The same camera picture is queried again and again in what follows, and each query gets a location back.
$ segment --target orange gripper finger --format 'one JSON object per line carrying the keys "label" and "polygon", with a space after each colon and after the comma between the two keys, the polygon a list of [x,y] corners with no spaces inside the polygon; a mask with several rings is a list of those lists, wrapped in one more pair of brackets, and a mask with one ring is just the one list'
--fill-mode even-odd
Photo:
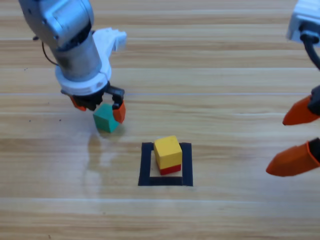
{"label": "orange gripper finger", "polygon": [[120,106],[120,108],[118,109],[114,109],[113,110],[113,117],[114,119],[119,122],[119,123],[123,123],[126,117],[126,106],[125,106],[125,102],[123,102]]}
{"label": "orange gripper finger", "polygon": [[320,167],[320,163],[310,153],[309,142],[307,142],[277,154],[270,162],[266,172],[278,177],[289,177],[318,167]]}
{"label": "orange gripper finger", "polygon": [[318,118],[319,115],[313,114],[308,109],[311,95],[296,102],[283,119],[283,125],[297,125],[311,123]]}
{"label": "orange gripper finger", "polygon": [[71,101],[72,101],[72,103],[73,103],[75,108],[77,108],[77,109],[79,109],[79,110],[81,110],[83,112],[85,112],[87,110],[87,108],[84,107],[84,106],[78,106],[76,101],[75,101],[75,99],[72,96],[69,96],[69,97],[70,97],[70,99],[71,99]]}

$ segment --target stacked cubes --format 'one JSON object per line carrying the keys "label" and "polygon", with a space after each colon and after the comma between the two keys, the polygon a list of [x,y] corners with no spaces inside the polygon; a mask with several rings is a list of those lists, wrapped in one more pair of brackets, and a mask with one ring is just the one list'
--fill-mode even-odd
{"label": "stacked cubes", "polygon": [[176,136],[155,140],[154,154],[161,175],[181,171],[183,153]]}

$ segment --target white robot part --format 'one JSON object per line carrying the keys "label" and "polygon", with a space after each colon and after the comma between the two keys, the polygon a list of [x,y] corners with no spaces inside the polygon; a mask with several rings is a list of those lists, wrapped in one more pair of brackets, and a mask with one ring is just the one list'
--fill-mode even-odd
{"label": "white robot part", "polygon": [[64,77],[59,66],[55,68],[55,76],[61,90],[68,95],[87,96],[104,88],[112,75],[109,57],[126,46],[127,34],[117,29],[103,28],[93,34],[94,43],[101,59],[102,65],[99,73],[87,81],[71,81]]}
{"label": "white robot part", "polygon": [[295,5],[287,31],[287,39],[303,43],[300,39],[300,26],[302,23],[314,23],[320,26],[320,0],[299,0]]}

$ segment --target black tape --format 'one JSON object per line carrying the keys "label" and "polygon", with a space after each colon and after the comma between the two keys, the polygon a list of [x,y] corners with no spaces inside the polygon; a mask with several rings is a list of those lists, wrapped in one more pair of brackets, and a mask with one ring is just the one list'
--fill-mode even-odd
{"label": "black tape", "polygon": [[180,143],[182,149],[182,176],[150,177],[152,142],[143,142],[138,186],[189,186],[193,184],[193,164],[191,143]]}
{"label": "black tape", "polygon": [[192,145],[191,143],[180,143],[182,149],[182,184],[192,187],[194,185],[192,166]]}

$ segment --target wooden table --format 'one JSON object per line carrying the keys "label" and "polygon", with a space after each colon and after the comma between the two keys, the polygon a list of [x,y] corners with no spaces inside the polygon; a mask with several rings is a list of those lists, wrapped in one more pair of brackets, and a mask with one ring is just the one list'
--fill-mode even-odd
{"label": "wooden table", "polygon": [[[320,169],[266,173],[319,135],[318,121],[282,125],[320,76],[285,38],[295,4],[92,0],[94,29],[128,34],[110,59],[127,115],[108,134],[1,0],[0,240],[318,240]],[[139,187],[142,142],[169,135],[192,143],[194,187]]]}

